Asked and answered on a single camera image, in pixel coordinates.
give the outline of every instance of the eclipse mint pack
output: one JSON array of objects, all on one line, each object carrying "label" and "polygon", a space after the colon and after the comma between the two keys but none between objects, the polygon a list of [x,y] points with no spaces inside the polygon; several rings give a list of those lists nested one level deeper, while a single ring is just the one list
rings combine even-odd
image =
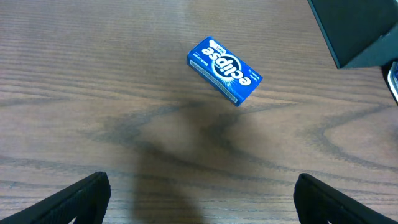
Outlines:
[{"label": "eclipse mint pack", "polygon": [[187,63],[235,106],[239,106],[262,80],[256,71],[212,37],[207,37],[189,52]]}]

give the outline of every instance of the wood grain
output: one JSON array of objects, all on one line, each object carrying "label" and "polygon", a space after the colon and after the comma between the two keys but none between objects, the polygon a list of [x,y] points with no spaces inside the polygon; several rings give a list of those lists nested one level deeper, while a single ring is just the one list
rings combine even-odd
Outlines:
[{"label": "wood grain", "polygon": [[[185,65],[212,35],[264,81]],[[398,220],[398,110],[337,70],[306,0],[0,1],[0,218],[102,170],[105,223],[298,223],[307,172]]]}]

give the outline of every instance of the brown wooden surface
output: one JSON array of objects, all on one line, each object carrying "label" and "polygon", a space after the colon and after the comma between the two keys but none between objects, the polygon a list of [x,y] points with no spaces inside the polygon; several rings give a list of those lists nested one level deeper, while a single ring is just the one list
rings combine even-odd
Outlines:
[{"label": "brown wooden surface", "polygon": [[[213,35],[239,108],[185,65]],[[308,172],[398,220],[398,109],[337,70],[306,0],[0,1],[0,218],[108,173],[105,223],[298,223]]]}]

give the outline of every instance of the blue gum box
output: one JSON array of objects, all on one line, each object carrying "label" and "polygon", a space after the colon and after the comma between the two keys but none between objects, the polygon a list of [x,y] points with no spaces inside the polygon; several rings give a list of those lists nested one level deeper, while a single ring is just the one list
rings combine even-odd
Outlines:
[{"label": "blue gum box", "polygon": [[187,56],[187,64],[239,106],[260,84],[262,77],[212,37]]}]

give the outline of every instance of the black box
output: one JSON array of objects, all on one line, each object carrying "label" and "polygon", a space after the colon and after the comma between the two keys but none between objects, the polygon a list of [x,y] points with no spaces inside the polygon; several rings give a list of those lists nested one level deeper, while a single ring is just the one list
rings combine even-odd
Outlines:
[{"label": "black box", "polygon": [[337,68],[398,59],[398,0],[308,0]]}]

